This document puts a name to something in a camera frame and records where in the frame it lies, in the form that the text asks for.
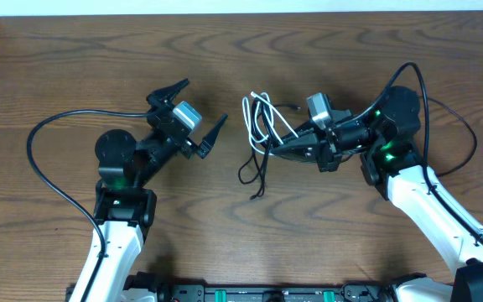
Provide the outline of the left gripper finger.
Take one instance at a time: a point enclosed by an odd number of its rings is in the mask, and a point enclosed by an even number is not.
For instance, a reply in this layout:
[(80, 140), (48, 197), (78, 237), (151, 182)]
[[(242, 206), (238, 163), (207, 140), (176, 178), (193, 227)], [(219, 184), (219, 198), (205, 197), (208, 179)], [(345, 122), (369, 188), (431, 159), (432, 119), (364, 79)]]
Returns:
[(174, 108), (173, 100), (189, 84), (190, 81), (188, 79), (183, 79), (172, 86), (166, 86), (152, 91), (146, 100), (151, 107), (167, 106)]
[(197, 148), (197, 155), (204, 159), (213, 149), (219, 132), (228, 118), (227, 114), (223, 114), (216, 122), (214, 127), (202, 138), (200, 146)]

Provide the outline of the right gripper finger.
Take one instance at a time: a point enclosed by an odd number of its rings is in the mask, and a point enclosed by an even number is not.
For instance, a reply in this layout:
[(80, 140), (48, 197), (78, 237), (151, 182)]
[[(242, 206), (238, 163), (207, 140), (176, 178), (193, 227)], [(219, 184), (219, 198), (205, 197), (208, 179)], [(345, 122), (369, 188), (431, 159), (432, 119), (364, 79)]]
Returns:
[(296, 134), (287, 134), (281, 140), (280, 147), (309, 146), (317, 143), (317, 135), (313, 129), (305, 129)]
[(278, 146), (273, 148), (273, 156), (302, 164), (315, 164), (314, 145)]

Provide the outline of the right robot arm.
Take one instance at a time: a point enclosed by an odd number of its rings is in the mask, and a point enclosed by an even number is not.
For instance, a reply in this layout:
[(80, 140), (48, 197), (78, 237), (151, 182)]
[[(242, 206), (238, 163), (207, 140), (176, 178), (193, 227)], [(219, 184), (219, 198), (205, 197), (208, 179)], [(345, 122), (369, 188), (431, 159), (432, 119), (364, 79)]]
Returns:
[(357, 154), (367, 184), (403, 211), (454, 275), (451, 285), (415, 273), (389, 284), (379, 300), (483, 301), (483, 226), (442, 186), (418, 151), (421, 128), (417, 94), (392, 86), (367, 117), (336, 110), (325, 94), (307, 100), (309, 120), (283, 137), (273, 154), (338, 169)]

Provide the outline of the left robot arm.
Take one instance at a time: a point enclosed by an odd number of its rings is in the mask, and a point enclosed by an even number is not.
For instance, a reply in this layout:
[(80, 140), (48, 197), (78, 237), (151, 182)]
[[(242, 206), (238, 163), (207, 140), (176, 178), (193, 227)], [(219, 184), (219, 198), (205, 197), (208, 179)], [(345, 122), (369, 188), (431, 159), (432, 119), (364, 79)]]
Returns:
[(174, 98), (189, 84), (183, 79), (147, 97), (147, 122), (152, 130), (138, 141), (115, 129), (96, 141), (100, 180), (96, 185), (94, 232), (84, 268), (69, 297), (71, 301), (118, 301), (133, 263), (153, 225), (157, 196), (146, 184), (177, 154), (205, 158), (224, 122), (221, 117), (200, 143), (191, 133), (202, 116), (188, 103)]

